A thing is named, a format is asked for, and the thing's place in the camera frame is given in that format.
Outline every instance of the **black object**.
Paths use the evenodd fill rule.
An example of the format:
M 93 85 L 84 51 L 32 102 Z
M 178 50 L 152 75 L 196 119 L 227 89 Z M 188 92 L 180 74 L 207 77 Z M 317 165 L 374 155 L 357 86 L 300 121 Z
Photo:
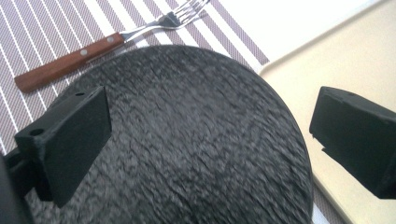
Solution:
M 355 93 L 322 87 L 309 131 L 376 197 L 396 199 L 396 113 Z
M 41 200 L 64 206 L 110 135 L 104 87 L 58 102 L 18 132 L 18 147 L 5 156 L 5 163 L 3 157 L 0 161 L 1 222 L 32 221 L 22 199 L 32 188 Z
M 137 49 L 81 76 L 106 86 L 112 137 L 40 223 L 310 223 L 312 174 L 291 113 L 257 74 L 191 47 Z

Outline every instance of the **purple striped placemat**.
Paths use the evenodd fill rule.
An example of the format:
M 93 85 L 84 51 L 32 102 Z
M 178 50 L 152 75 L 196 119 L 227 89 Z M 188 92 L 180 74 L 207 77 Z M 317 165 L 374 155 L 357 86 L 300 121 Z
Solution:
M 95 40 L 133 29 L 184 3 L 185 0 L 26 0 L 0 2 L 0 150 L 7 154 L 13 136 L 38 119 L 51 102 L 85 70 L 124 52 L 154 45 L 188 45 L 214 50 L 259 72 L 268 59 L 238 25 L 220 0 L 212 0 L 200 19 L 177 31 L 142 35 L 76 72 L 30 94 L 21 93 L 13 78 L 49 63 Z M 326 223 L 319 209 L 328 203 L 315 197 L 313 220 Z

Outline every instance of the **black plate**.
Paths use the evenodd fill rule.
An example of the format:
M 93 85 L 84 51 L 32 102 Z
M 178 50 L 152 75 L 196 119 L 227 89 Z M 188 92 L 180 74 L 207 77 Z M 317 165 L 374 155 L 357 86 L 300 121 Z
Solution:
M 310 223 L 312 174 L 291 113 L 259 76 L 215 52 L 138 49 L 58 98 L 105 85 L 113 134 L 62 209 L 38 223 Z

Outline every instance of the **wooden fork handle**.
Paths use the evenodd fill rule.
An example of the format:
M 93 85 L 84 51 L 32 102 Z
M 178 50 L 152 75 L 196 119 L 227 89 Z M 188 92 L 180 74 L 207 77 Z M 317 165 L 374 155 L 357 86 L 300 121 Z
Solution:
M 88 61 L 110 52 L 123 43 L 124 39 L 119 33 L 109 35 L 83 49 L 76 50 L 51 63 L 44 64 L 32 71 L 15 77 L 15 83 L 22 92 L 28 93 L 34 91 L 57 78 L 77 70 Z

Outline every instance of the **metal rivet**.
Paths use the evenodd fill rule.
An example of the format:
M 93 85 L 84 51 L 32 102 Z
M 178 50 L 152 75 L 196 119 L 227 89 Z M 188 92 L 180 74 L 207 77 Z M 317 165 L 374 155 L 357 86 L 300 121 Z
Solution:
M 82 56 L 85 56 L 85 55 L 87 55 L 88 51 L 85 50 L 85 49 L 82 49 L 79 53 L 80 53 Z

